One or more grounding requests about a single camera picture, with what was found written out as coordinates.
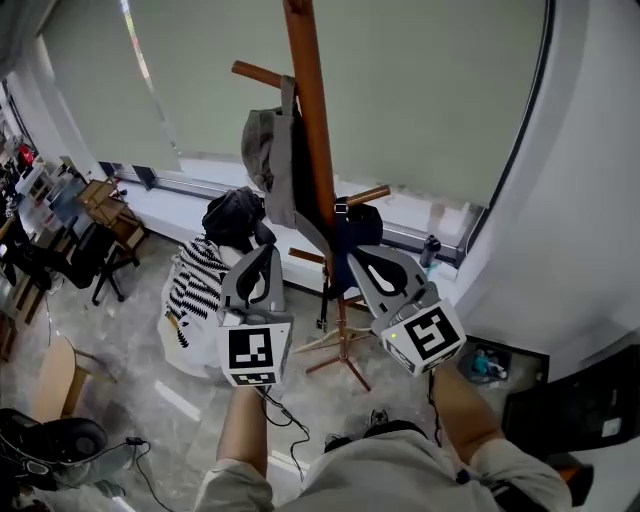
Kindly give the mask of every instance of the wooden board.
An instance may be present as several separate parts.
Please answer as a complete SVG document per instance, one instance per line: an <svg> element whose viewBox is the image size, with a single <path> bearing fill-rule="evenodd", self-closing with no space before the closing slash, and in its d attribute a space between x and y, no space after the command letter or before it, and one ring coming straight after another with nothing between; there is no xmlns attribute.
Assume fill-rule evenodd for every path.
<svg viewBox="0 0 640 512"><path fill-rule="evenodd" d="M44 423L60 419L76 372L76 355L67 338L55 338L40 368L31 417Z"/></svg>

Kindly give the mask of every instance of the black bag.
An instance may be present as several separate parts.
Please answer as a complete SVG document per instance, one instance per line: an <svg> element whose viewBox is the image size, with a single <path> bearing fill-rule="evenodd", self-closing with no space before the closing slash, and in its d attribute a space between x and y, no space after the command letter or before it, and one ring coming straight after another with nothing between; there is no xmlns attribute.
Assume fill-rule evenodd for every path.
<svg viewBox="0 0 640 512"><path fill-rule="evenodd" d="M358 245L380 245L382 242L382 218L378 209L366 204L349 207L346 200L346 197L336 200L336 234L332 247L334 277L328 291L330 300L358 286L347 263L347 254Z"/></svg>
<svg viewBox="0 0 640 512"><path fill-rule="evenodd" d="M258 245L276 242L273 232L261 222L264 216L262 199L249 187L242 187L211 201L202 217L202 227L207 240L247 254L253 250L251 236L255 235Z"/></svg>

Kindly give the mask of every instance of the wooden stool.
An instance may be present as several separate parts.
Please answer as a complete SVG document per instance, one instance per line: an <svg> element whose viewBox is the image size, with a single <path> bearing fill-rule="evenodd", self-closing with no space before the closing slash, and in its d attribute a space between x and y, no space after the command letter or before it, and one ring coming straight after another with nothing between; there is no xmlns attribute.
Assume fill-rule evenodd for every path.
<svg viewBox="0 0 640 512"><path fill-rule="evenodd" d="M91 359L106 369L96 357L74 349L67 338L55 338L47 350L34 388L31 405L31 417L34 420L45 423L72 416L88 375L102 381L116 382L110 375L103 376L79 366L77 356Z"/></svg>

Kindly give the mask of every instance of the black shoe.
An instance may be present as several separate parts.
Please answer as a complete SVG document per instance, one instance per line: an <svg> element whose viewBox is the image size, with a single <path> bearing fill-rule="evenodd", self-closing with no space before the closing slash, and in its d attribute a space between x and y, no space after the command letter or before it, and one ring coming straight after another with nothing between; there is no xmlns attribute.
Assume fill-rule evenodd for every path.
<svg viewBox="0 0 640 512"><path fill-rule="evenodd" d="M324 447L326 448L338 439L342 439L342 436L339 436L338 434L327 434L327 436L324 438Z"/></svg>
<svg viewBox="0 0 640 512"><path fill-rule="evenodd" d="M371 418L369 419L369 428L375 427L377 425L384 425L385 423L389 423L389 415L387 411L384 409L380 411L376 411L375 409L371 411Z"/></svg>

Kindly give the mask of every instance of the black and white striped bag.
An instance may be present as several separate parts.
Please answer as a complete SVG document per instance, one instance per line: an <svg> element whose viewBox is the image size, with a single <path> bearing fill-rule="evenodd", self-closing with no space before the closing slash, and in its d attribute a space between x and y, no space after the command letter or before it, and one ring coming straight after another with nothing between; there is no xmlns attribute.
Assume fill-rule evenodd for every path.
<svg viewBox="0 0 640 512"><path fill-rule="evenodd" d="M191 344L208 346L218 326L222 279L229 270L222 262L218 246L198 236L185 244L174 257L175 272L165 315L177 322L178 340L183 348Z"/></svg>

